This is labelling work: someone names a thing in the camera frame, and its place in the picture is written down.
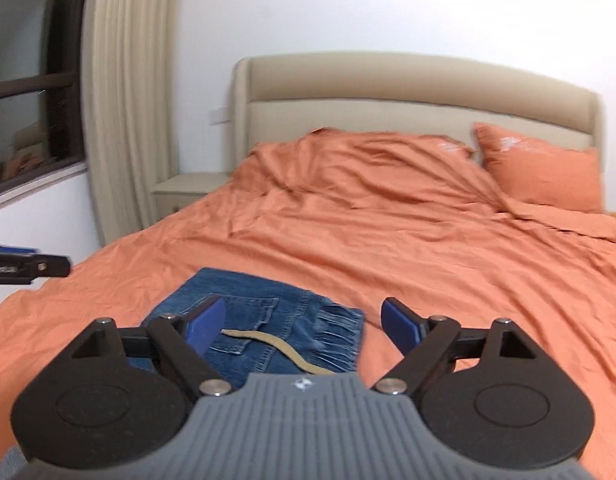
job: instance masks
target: beige curtain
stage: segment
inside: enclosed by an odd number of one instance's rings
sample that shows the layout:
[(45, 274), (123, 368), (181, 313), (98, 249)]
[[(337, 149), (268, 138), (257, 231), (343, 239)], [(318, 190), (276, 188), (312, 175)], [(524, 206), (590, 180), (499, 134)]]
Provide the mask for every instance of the beige curtain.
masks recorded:
[(102, 241), (157, 220), (151, 191), (178, 174), (170, 120), (177, 0), (86, 0), (83, 123)]

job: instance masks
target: orange bedding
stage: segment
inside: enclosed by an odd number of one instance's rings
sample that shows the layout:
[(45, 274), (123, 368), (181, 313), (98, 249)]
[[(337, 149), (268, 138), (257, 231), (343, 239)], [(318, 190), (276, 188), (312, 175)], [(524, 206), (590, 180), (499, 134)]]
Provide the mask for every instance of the orange bedding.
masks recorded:
[(400, 134), (319, 130), (258, 146), (233, 179), (0, 306), (0, 457), (16, 395), (93, 318), (138, 324), (201, 267), (292, 283), (362, 308), (367, 384), (400, 354), (395, 296), (464, 326), (513, 318), (592, 400), (583, 465), (616, 479), (616, 221), (505, 196), (459, 151)]

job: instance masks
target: headboard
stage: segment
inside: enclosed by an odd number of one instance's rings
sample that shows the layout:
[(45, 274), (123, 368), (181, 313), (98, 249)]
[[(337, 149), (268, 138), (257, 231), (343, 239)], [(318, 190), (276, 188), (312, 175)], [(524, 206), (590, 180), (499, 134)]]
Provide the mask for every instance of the headboard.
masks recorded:
[(237, 164), (257, 142), (292, 140), (322, 126), (448, 135), (475, 147), (471, 125), (484, 121), (565, 148), (603, 149), (602, 102), (594, 92), (453, 57), (247, 57), (234, 72), (232, 106)]

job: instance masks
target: wall outlet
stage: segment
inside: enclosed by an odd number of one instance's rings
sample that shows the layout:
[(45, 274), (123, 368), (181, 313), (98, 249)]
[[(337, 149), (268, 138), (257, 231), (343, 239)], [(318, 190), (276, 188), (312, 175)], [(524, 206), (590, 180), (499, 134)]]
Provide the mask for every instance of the wall outlet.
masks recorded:
[(213, 108), (210, 110), (210, 124), (221, 124), (230, 121), (230, 107)]

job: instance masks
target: screw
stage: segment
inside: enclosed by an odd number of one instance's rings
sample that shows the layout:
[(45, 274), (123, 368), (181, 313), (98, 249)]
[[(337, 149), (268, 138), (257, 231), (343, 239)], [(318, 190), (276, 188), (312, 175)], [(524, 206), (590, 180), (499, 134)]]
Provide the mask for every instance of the screw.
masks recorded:
[(386, 377), (377, 381), (375, 389), (385, 395), (399, 395), (408, 389), (406, 381), (394, 377)]
[(199, 391), (210, 397), (220, 397), (230, 393), (232, 386), (223, 379), (208, 379), (199, 385)]

